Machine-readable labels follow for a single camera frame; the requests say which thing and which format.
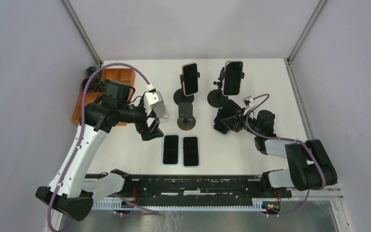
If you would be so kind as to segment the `brown round base stand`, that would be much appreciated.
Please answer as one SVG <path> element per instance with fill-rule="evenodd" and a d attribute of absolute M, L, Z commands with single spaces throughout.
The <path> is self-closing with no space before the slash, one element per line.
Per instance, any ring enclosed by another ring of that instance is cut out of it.
<path fill-rule="evenodd" d="M 191 130 L 196 125 L 196 119 L 193 116 L 193 104 L 180 102 L 178 104 L 177 125 L 181 130 Z"/>

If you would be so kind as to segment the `light blue cased phone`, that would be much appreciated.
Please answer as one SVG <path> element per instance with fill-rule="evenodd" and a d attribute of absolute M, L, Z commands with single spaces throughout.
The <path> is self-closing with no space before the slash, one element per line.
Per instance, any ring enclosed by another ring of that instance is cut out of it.
<path fill-rule="evenodd" d="M 163 138 L 162 163 L 163 165 L 179 164 L 179 142 L 178 135 L 165 135 Z"/>

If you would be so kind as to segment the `lilac cased phone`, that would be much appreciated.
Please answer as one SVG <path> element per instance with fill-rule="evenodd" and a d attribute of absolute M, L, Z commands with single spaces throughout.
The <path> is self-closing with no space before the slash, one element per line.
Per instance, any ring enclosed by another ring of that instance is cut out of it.
<path fill-rule="evenodd" d="M 199 141 L 197 137 L 183 138 L 183 165 L 198 167 L 200 165 Z"/>

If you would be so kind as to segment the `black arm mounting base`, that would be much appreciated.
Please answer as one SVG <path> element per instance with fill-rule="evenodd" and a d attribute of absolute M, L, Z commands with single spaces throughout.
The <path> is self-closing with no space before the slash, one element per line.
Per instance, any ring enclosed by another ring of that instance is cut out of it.
<path fill-rule="evenodd" d="M 126 177 L 118 195 L 141 206 L 250 206 L 253 199 L 292 197 L 259 175 L 141 175 Z"/>

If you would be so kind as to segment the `black phone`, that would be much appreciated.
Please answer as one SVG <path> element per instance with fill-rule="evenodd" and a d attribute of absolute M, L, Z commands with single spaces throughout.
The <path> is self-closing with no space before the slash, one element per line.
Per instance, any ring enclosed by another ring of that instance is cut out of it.
<path fill-rule="evenodd" d="M 216 115 L 216 117 L 214 119 L 214 124 L 221 123 L 221 120 L 224 119 L 224 118 L 228 118 L 228 117 L 225 117 L 225 105 L 222 108 L 219 108 L 218 109 L 217 115 Z"/>

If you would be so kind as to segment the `black folding phone stand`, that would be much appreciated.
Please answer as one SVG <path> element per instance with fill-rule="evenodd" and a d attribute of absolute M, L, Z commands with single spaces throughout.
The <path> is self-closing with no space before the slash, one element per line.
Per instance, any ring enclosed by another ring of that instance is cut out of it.
<path fill-rule="evenodd" d="M 230 129 L 222 123 L 214 124 L 214 129 L 224 135 L 230 131 Z"/>

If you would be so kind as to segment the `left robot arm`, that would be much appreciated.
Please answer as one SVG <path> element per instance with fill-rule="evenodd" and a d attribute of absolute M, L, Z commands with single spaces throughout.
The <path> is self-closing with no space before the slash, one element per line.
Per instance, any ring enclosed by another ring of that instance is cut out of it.
<path fill-rule="evenodd" d="M 111 81 L 104 94 L 83 107 L 75 140 L 58 174 L 35 193 L 49 210 L 82 221 L 100 200 L 114 193 L 121 197 L 131 194 L 132 183 L 122 173 L 112 171 L 88 184 L 84 179 L 98 148 L 118 123 L 134 124 L 143 141 L 164 136 L 159 129 L 160 119 L 166 114 L 161 93 L 149 85 L 135 106 L 129 103 L 133 90 L 127 83 Z"/>

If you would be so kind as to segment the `silver white phone stand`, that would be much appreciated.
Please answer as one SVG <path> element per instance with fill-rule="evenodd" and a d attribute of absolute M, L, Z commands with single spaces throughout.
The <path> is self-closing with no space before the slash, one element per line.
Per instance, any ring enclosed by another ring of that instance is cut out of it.
<path fill-rule="evenodd" d="M 160 123 L 167 123 L 169 121 L 168 114 L 166 112 L 162 112 L 159 114 L 159 121 Z"/>

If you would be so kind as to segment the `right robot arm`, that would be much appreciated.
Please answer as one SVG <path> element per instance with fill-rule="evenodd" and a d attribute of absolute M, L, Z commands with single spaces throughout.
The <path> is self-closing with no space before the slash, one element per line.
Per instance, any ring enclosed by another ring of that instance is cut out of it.
<path fill-rule="evenodd" d="M 254 144 L 261 154 L 287 160 L 288 168 L 265 172 L 260 192 L 272 197 L 279 188 L 295 188 L 299 191 L 318 190 L 337 184 L 338 176 L 331 160 L 318 139 L 305 142 L 278 137 L 274 132 L 275 114 L 260 110 L 256 117 L 247 108 L 241 108 L 229 100 L 219 108 L 214 119 L 214 129 L 222 134 L 229 131 L 247 131 L 254 135 Z"/>

